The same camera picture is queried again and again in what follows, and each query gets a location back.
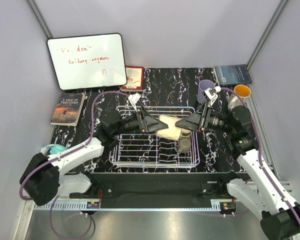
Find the teal object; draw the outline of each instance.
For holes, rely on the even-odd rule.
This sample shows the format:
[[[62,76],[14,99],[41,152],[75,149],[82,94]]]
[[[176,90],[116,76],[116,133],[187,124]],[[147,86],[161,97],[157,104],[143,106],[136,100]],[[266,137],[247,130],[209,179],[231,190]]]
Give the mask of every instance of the teal object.
[[[58,153],[61,153],[65,150],[67,150],[68,148],[65,147],[65,146],[62,146],[60,144],[56,144],[54,145],[53,147],[51,147],[50,149],[50,154],[58,154]]]

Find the rack wire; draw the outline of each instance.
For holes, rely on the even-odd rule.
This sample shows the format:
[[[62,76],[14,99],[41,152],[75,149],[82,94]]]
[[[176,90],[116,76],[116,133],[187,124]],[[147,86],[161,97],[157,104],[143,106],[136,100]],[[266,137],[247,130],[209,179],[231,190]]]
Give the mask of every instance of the rack wire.
[[[134,109],[131,106],[118,106],[117,111],[123,118],[130,116]],[[145,109],[154,117],[167,115],[184,118],[195,112],[190,106],[146,106]],[[149,134],[121,134],[119,144],[109,154],[109,161],[126,168],[180,168],[190,169],[200,162],[198,136],[192,132],[191,149],[187,153],[178,153],[178,141]]]

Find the white wall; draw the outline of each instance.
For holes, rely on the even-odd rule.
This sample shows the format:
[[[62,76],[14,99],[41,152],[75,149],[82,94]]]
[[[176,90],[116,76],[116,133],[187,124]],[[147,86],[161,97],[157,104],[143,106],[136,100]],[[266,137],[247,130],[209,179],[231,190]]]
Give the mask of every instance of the white wall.
[[[53,37],[121,33],[127,65],[246,64],[280,0],[35,0]]]
[[[51,133],[58,101],[46,39],[24,0],[0,0],[0,240],[12,237],[19,179]]]
[[[300,203],[300,0],[288,3],[250,74],[279,175]]]

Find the metal rack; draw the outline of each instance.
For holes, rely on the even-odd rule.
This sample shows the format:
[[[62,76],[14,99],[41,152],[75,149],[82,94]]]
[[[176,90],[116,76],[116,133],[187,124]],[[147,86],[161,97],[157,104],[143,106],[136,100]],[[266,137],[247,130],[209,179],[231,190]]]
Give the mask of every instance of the metal rack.
[[[189,106],[146,106],[145,109],[154,117],[167,115],[180,119],[195,112]],[[118,106],[117,111],[125,118],[134,109],[131,106]],[[155,133],[121,134],[118,140],[119,144],[109,154],[109,161],[119,167],[190,169],[200,162],[196,132],[192,132],[190,136],[191,150],[180,154],[177,141],[159,138]]]

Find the marble tabletop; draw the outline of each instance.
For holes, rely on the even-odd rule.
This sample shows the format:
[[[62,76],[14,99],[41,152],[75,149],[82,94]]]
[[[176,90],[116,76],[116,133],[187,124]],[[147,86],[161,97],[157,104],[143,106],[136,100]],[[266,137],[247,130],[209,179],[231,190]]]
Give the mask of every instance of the marble tabletop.
[[[212,80],[212,68],[146,68],[144,70],[144,90],[141,102],[144,106],[188,106],[197,109],[198,83],[201,80]],[[107,89],[82,89],[86,94],[81,116],[76,127],[55,126],[52,144],[61,144],[68,148],[88,139],[91,132],[91,107],[94,98],[104,90],[119,90],[119,87]],[[228,93],[219,93],[218,101],[213,107],[227,113]],[[107,94],[102,96],[95,106],[95,128],[98,129],[99,119],[106,113],[115,111],[119,105],[126,103],[123,96]],[[181,168],[141,168],[118,167],[113,165],[108,156],[96,157],[73,169],[74,172],[88,171],[91,173],[211,173],[211,172],[242,172],[243,169],[226,152],[225,133],[206,129],[198,134],[200,163],[190,169]]]

